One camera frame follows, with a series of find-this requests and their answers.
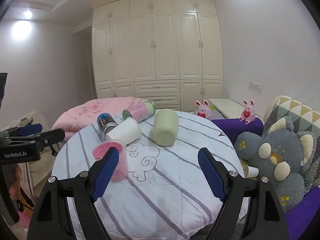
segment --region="metal screw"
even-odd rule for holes
[[[85,178],[86,176],[88,176],[89,175],[89,172],[87,172],[87,171],[81,171],[80,172],[80,177],[81,178]]]
[[[261,177],[262,182],[267,183],[269,182],[269,179],[265,176]]]
[[[51,176],[51,177],[48,179],[48,182],[49,182],[49,183],[53,183],[53,182],[55,182],[55,180],[56,180],[56,177]]]
[[[230,176],[232,177],[236,177],[238,176],[238,172],[237,171],[229,171]]]

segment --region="stuffed animal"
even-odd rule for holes
[[[212,111],[210,109],[210,105],[208,100],[203,100],[203,104],[201,104],[198,100],[196,104],[199,106],[198,110],[195,112],[196,115],[204,117],[205,119],[212,120]]]
[[[247,101],[243,101],[245,106],[242,111],[240,121],[245,121],[245,124],[249,124],[256,119],[256,110],[254,109],[253,101],[250,101],[250,104]]]
[[[262,138],[244,132],[236,139],[238,157],[258,168],[258,177],[266,176],[273,185],[284,213],[304,196],[302,174],[309,168],[316,150],[311,132],[293,132],[292,119],[285,116],[273,124]]]

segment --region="striped bedsheet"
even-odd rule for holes
[[[244,175],[231,142],[216,125],[193,114],[177,114],[179,133],[171,147],[154,142],[154,117],[140,123],[141,138],[127,146],[128,177],[110,182],[95,203],[112,239],[189,239],[214,223],[222,203],[213,196],[198,165],[202,147],[228,170]],[[123,121],[120,115],[114,119]],[[52,174],[66,179],[88,170],[95,162],[92,151],[101,142],[97,124],[85,127],[60,150]],[[85,239],[73,199],[68,199],[68,204],[76,236]],[[244,199],[240,217],[247,206]]]

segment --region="red heart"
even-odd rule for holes
[[[244,115],[245,118],[248,118],[250,116],[250,112],[247,111],[247,110],[244,110],[243,111],[243,115]]]
[[[201,116],[201,117],[205,118],[205,113],[198,113],[197,115],[199,115],[199,116]]]

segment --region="ceiling light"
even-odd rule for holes
[[[17,40],[23,40],[31,32],[31,23],[29,21],[19,21],[12,27],[12,35]]]
[[[24,15],[25,15],[25,17],[27,17],[28,19],[30,19],[30,18],[32,17],[32,12],[26,11],[26,12],[24,13]]]

